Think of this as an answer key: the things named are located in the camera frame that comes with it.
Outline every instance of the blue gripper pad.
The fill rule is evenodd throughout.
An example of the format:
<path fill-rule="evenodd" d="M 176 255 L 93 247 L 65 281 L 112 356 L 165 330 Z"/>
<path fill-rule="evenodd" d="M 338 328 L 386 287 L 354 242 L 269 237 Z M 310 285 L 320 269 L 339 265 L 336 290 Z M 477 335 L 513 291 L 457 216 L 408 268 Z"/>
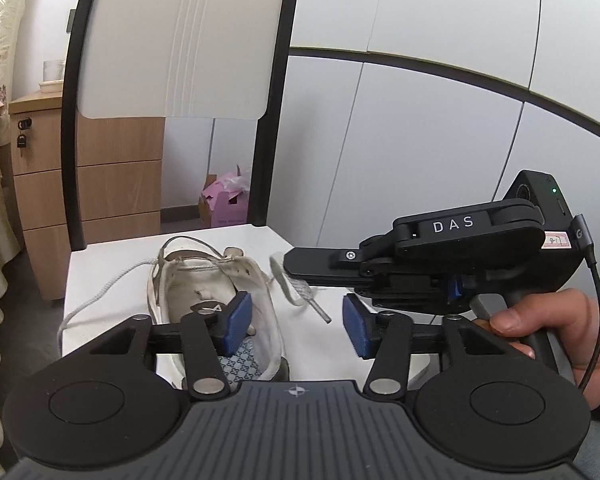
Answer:
<path fill-rule="evenodd" d="M 222 337 L 222 354 L 232 356 L 240 348 L 251 323 L 251 294 L 238 292 L 226 308 L 226 329 Z"/>
<path fill-rule="evenodd" d="M 376 357 L 380 339 L 376 316 L 369 312 L 355 294 L 342 298 L 342 323 L 358 357 Z"/>
<path fill-rule="evenodd" d="M 455 301 L 458 298 L 462 298 L 462 280 L 456 277 L 451 278 L 447 283 L 446 291 L 449 301 Z"/>

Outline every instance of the black cable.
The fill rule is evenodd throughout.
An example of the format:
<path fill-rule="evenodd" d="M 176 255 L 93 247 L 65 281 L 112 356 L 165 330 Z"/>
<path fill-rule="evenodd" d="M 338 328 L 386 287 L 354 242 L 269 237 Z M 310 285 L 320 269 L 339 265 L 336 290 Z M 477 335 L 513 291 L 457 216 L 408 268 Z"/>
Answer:
<path fill-rule="evenodd" d="M 600 316 L 600 275 L 598 274 L 598 267 L 596 266 L 596 258 L 593 255 L 593 247 L 590 250 L 590 254 L 591 254 L 591 256 L 589 257 L 588 255 L 586 255 L 585 259 L 587 261 L 587 265 L 589 266 L 589 269 L 591 270 L 591 277 L 593 278 L 593 283 L 596 287 L 596 296 L 598 297 L 598 311 L 599 311 L 599 316 Z M 594 346 L 593 354 L 591 355 L 589 365 L 587 365 L 587 369 L 585 370 L 584 375 L 582 376 L 582 379 L 580 380 L 580 384 L 578 385 L 578 389 L 581 392 L 583 392 L 584 389 L 587 387 L 587 384 L 589 384 L 589 380 L 590 380 L 591 376 L 593 375 L 593 371 L 596 369 L 596 366 L 598 365 L 599 358 L 600 358 L 600 321 L 599 321 L 599 325 L 598 325 L 598 337 L 596 338 L 596 345 Z"/>
<path fill-rule="evenodd" d="M 598 274 L 598 263 L 596 261 L 596 254 L 593 251 L 593 238 L 587 227 L 583 215 L 577 215 L 571 223 L 571 231 L 576 238 L 577 247 L 584 253 L 584 259 L 587 263 L 587 267 L 591 271 L 591 277 L 593 278 L 593 284 L 596 287 L 596 296 L 598 298 L 598 317 L 600 318 L 600 275 Z M 587 369 L 578 384 L 578 389 L 583 392 L 589 384 L 589 380 L 593 375 L 593 371 L 598 365 L 598 359 L 600 358 L 600 319 L 598 322 L 598 337 L 596 338 L 596 345 L 593 347 L 593 354 L 587 365 Z"/>

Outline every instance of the white sneaker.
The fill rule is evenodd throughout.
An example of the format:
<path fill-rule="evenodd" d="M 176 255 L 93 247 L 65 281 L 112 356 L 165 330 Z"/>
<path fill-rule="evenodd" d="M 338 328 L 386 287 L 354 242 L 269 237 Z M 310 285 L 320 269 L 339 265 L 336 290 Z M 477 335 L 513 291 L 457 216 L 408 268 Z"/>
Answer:
<path fill-rule="evenodd" d="M 178 249 L 174 244 L 170 250 L 168 246 L 180 238 L 195 242 L 192 246 L 205 246 L 213 254 L 182 249 L 182 243 L 177 244 Z M 231 358 L 220 359 L 224 373 L 230 384 L 250 379 L 288 380 L 288 365 L 283 358 L 283 341 L 268 281 L 258 264 L 244 256 L 241 249 L 228 247 L 220 254 L 201 240 L 176 236 L 160 248 L 158 262 L 149 275 L 149 312 L 157 324 L 178 323 L 182 316 L 208 308 L 208 301 L 227 305 L 238 291 L 248 292 L 252 301 L 249 336 Z M 172 376 L 166 379 L 180 386 L 185 377 L 184 360 L 180 354 L 173 354 L 170 359 Z"/>

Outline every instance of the circular pad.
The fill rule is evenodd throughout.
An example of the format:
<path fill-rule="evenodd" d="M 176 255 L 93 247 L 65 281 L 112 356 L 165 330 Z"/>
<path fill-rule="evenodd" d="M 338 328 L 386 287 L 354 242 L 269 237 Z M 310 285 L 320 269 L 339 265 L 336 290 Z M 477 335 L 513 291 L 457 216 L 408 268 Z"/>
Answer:
<path fill-rule="evenodd" d="M 78 357 L 45 368 L 7 398 L 4 427 L 19 456 L 100 468 L 153 449 L 175 427 L 180 402 L 165 380 L 126 355 Z"/>
<path fill-rule="evenodd" d="M 125 394 L 120 388 L 89 381 L 58 390 L 49 401 L 49 409 L 69 424 L 95 424 L 114 416 L 124 403 Z"/>
<path fill-rule="evenodd" d="M 421 387 L 414 414 L 443 452 L 500 472 L 573 458 L 590 423 L 573 384 L 522 354 L 465 356 Z"/>
<path fill-rule="evenodd" d="M 527 424 L 544 412 L 544 399 L 524 384 L 490 383 L 472 392 L 471 407 L 496 424 Z"/>

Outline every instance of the screw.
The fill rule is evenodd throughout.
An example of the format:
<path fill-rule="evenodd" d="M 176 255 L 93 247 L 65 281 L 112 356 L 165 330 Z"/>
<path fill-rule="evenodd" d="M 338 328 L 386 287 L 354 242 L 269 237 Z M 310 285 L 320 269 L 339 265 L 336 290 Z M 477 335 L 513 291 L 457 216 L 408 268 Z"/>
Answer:
<path fill-rule="evenodd" d="M 400 391 L 400 383 L 394 379 L 376 379 L 371 381 L 369 389 L 378 395 L 393 395 Z"/>
<path fill-rule="evenodd" d="M 193 389 L 203 395 L 219 394 L 224 389 L 224 383 L 220 379 L 206 377 L 193 383 Z"/>

